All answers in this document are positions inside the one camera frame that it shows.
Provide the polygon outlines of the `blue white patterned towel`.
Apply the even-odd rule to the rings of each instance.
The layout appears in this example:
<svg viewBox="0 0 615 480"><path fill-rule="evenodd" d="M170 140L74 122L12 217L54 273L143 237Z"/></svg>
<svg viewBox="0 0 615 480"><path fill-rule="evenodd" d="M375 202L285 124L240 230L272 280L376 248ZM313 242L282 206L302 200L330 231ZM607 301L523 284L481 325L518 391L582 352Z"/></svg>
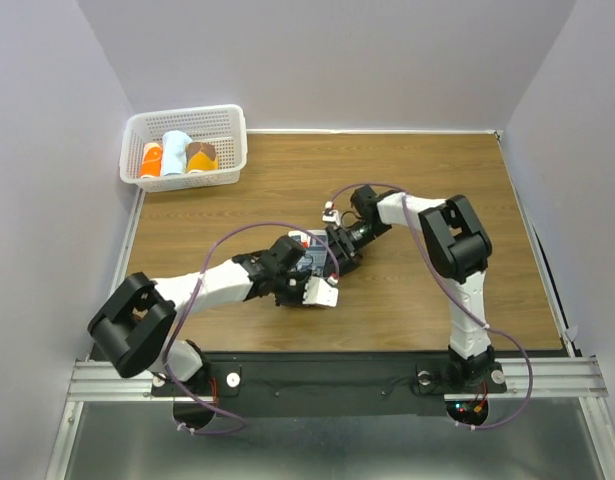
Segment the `blue white patterned towel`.
<svg viewBox="0 0 615 480"><path fill-rule="evenodd" d="M300 243L305 249L303 256L297 264L291 269L292 272L308 272L311 275L318 277L323 276L328 252L326 248L315 240L315 237L320 239L325 244L328 243L327 232L323 229L310 230L311 235L298 230L291 230L288 236Z"/></svg>

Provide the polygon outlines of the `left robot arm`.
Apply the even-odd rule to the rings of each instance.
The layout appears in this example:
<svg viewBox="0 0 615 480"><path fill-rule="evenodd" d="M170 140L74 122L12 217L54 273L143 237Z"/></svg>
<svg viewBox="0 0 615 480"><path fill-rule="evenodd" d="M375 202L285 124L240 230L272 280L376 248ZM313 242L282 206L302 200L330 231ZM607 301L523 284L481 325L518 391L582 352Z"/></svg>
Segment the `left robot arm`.
<svg viewBox="0 0 615 480"><path fill-rule="evenodd" d="M289 279L303 246L285 235L271 248L237 255L204 273L152 280L127 277L88 325L88 333L122 378L144 371L174 377L186 393L202 392L210 371L200 349L171 332L184 316L296 286Z"/></svg>

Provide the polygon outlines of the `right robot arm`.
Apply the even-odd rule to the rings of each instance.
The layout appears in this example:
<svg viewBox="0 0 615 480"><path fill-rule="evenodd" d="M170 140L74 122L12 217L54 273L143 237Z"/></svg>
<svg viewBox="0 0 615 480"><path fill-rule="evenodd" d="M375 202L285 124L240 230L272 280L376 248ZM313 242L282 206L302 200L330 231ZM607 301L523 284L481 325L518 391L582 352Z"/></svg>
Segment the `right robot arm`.
<svg viewBox="0 0 615 480"><path fill-rule="evenodd" d="M495 361L483 293L493 248L471 203L463 195L429 199L401 190L379 194L369 184L358 184L350 203L356 217L351 225L343 223L332 200L325 204L322 221L332 253L323 274L353 272L364 247L396 225L408 227L450 302L448 381L459 390L484 382Z"/></svg>

